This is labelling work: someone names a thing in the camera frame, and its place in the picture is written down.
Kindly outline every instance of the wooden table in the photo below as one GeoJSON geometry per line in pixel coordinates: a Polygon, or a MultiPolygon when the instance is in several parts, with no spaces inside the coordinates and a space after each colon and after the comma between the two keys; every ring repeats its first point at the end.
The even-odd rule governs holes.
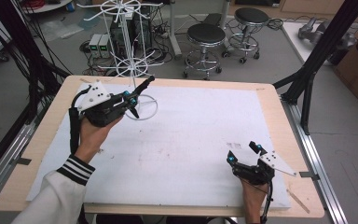
{"type": "MultiPolygon", "coordinates": [[[[113,77],[68,77],[55,100],[51,104],[36,130],[28,147],[22,154],[23,158],[31,159],[29,165],[18,164],[0,193],[0,211],[21,211],[28,202],[27,194],[34,182],[38,167],[54,138],[58,127],[67,112],[79,86],[82,83],[92,83],[97,79],[105,84],[128,84],[128,78],[113,77]]],[[[296,171],[308,171],[302,158],[289,121],[283,111],[277,92],[270,84],[193,81],[176,79],[156,79],[151,86],[164,87],[195,87],[219,88],[232,90],[255,91],[261,104],[265,121],[268,126],[272,145],[278,154],[296,171]]],[[[292,207],[287,210],[270,210],[270,217],[322,217],[324,210],[318,193],[310,178],[299,175],[292,177],[284,175],[285,186],[292,207]]],[[[126,205],[126,204],[87,204],[88,213],[117,213],[144,215],[183,215],[183,216],[213,216],[213,217],[242,217],[240,207],[194,207],[194,206],[158,206],[158,205],[126,205]]]]}

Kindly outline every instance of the sleeve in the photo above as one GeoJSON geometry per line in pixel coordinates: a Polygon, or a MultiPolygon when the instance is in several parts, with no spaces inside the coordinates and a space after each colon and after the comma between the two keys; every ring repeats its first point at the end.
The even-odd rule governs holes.
{"type": "Polygon", "coordinates": [[[95,168],[71,155],[57,171],[44,176],[42,187],[12,224],[76,224],[95,168]]]}

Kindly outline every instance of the black stool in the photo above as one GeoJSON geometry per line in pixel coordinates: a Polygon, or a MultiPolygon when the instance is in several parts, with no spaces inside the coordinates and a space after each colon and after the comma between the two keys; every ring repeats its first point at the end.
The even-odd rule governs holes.
{"type": "Polygon", "coordinates": [[[189,52],[185,58],[186,69],[183,77],[187,77],[187,69],[194,68],[196,70],[206,72],[205,80],[209,80],[209,71],[215,69],[216,73],[221,73],[222,68],[217,56],[207,50],[207,48],[216,47],[223,44],[226,33],[215,25],[208,23],[199,23],[191,26],[187,30],[187,38],[190,42],[201,46],[201,49],[189,52]],[[199,54],[198,60],[190,61],[190,57],[194,54],[199,54]]]}
{"type": "Polygon", "coordinates": [[[235,11],[235,20],[245,27],[242,33],[234,34],[228,39],[228,47],[222,53],[222,57],[230,56],[228,48],[233,47],[245,51],[245,56],[240,58],[240,63],[246,63],[246,57],[249,51],[255,50],[254,58],[260,57],[260,47],[258,42],[252,37],[252,34],[258,32],[265,24],[269,22],[269,16],[261,10],[251,7],[242,7],[235,11]]]}

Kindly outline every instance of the striped cuff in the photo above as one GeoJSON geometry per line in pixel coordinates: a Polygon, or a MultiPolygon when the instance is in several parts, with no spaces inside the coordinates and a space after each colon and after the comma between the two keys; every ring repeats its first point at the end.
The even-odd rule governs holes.
{"type": "Polygon", "coordinates": [[[80,160],[74,155],[70,155],[63,166],[57,170],[58,173],[65,175],[77,184],[86,185],[95,168],[80,160]]]}

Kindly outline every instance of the hand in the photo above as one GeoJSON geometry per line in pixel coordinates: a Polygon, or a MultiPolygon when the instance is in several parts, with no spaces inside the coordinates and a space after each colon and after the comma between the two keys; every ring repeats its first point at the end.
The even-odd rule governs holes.
{"type": "Polygon", "coordinates": [[[101,144],[106,139],[110,129],[121,121],[122,118],[115,119],[102,128],[95,127],[88,119],[83,118],[80,128],[80,146],[77,148],[75,156],[83,162],[89,163],[100,150],[101,144]]]}
{"type": "Polygon", "coordinates": [[[260,223],[261,205],[269,190],[268,184],[252,185],[246,179],[241,179],[242,198],[245,209],[246,223],[260,223]]]}

